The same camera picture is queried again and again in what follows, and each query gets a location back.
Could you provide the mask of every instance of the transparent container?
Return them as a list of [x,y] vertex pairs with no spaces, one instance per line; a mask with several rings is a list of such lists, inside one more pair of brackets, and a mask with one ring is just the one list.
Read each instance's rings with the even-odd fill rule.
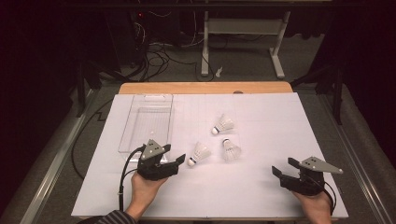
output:
[[[149,139],[160,146],[170,144],[172,104],[171,94],[134,96],[119,147],[119,153],[125,160],[135,149],[147,144]],[[138,161],[140,154],[134,154],[131,161]],[[170,159],[170,151],[163,154],[162,162],[168,162]]]

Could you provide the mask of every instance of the shuttlecock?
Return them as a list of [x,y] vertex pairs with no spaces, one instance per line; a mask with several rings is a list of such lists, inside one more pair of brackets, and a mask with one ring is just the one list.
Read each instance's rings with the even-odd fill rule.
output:
[[204,144],[197,142],[197,144],[195,145],[194,153],[192,154],[192,156],[188,161],[188,165],[193,166],[195,165],[195,163],[203,159],[206,159],[211,154],[212,152],[206,146],[204,146]]
[[232,143],[228,138],[223,140],[223,147],[224,147],[223,157],[224,160],[226,161],[236,160],[241,155],[242,149],[236,146],[234,143]]
[[215,125],[215,127],[212,129],[213,134],[218,134],[220,132],[230,130],[234,126],[233,121],[228,117],[227,115],[223,114],[218,121],[218,123]]

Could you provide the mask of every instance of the striped sleeve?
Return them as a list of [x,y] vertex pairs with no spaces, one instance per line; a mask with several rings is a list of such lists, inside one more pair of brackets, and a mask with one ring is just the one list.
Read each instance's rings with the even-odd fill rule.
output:
[[136,224],[136,222],[128,214],[120,210],[114,210],[99,219],[96,224]]

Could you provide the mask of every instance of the shuttlecock feather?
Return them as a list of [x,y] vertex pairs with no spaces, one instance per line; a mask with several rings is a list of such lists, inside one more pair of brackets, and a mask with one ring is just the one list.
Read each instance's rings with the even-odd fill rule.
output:
[[213,134],[218,134],[220,132],[230,130],[234,126],[233,120],[227,115],[223,114],[219,121],[216,123],[215,127],[212,129]]
[[195,163],[206,159],[211,154],[212,152],[206,146],[204,146],[204,144],[197,142],[197,144],[195,145],[194,153],[188,161],[188,165],[193,166],[195,165]]
[[223,158],[226,161],[233,161],[238,159],[241,156],[242,149],[236,146],[234,143],[230,141],[230,139],[226,138],[223,140]]

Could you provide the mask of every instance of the gray carpet floor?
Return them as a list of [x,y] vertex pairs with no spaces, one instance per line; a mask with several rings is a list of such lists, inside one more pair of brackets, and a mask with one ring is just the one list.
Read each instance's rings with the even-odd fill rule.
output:
[[[268,48],[274,45],[275,39],[272,36],[264,36],[256,41],[247,41],[247,39],[253,39],[253,37],[248,35],[238,36],[238,38],[230,38],[228,42],[218,36],[211,37],[210,67],[214,73],[222,67],[220,77],[213,77],[213,81],[277,81],[268,53]],[[321,40],[322,37],[304,40],[298,35],[284,39],[279,58],[286,74],[286,81],[292,81],[306,74]],[[156,51],[162,48],[161,46],[153,46],[150,49]],[[149,81],[198,81],[197,78],[201,80],[212,78],[212,76],[200,77],[201,48],[165,46],[165,49],[173,60],[183,63],[170,61],[169,66],[163,73],[150,78]],[[153,58],[150,62],[161,64],[161,59],[154,56],[152,55]],[[153,74],[156,69],[155,66],[151,66],[149,74]],[[123,68],[124,73],[128,73],[130,70],[129,67]],[[85,175],[105,125],[103,119],[106,118],[111,107],[109,101],[120,88],[120,83],[114,80],[103,80],[103,83],[103,88],[94,93],[96,97],[92,100],[92,104],[86,112],[86,118],[82,126],[83,130],[74,148],[69,149],[58,178],[54,181],[49,194],[35,216],[35,223],[79,222],[78,218],[70,216],[82,184],[81,178],[73,169],[71,158],[73,154],[76,167],[82,175]],[[367,192],[364,191],[361,175],[356,171],[353,161],[348,157],[349,147],[354,149],[361,167],[369,176],[370,183],[375,188],[381,203],[389,212],[390,218],[396,220],[396,215],[392,212],[396,211],[396,172],[354,105],[347,87],[343,89],[341,114],[343,125],[340,126],[334,124],[329,113],[328,100],[331,99],[331,96],[316,95],[314,87],[315,84],[303,84],[295,88],[294,91],[298,92],[301,98],[326,161],[337,167],[342,167],[345,171],[343,175],[335,175],[334,180],[342,192],[341,196],[349,213],[349,218],[338,220],[336,223],[381,223],[379,221],[381,217],[378,217],[375,212],[375,206],[370,203],[370,200],[367,200],[370,195],[367,195]],[[71,97],[75,102],[77,101],[75,94]],[[77,120],[77,110],[77,103],[75,103],[69,115],[54,133],[30,173],[26,176],[13,201],[1,217],[0,223],[21,222],[59,148],[64,144],[66,136],[70,134],[73,124]]]

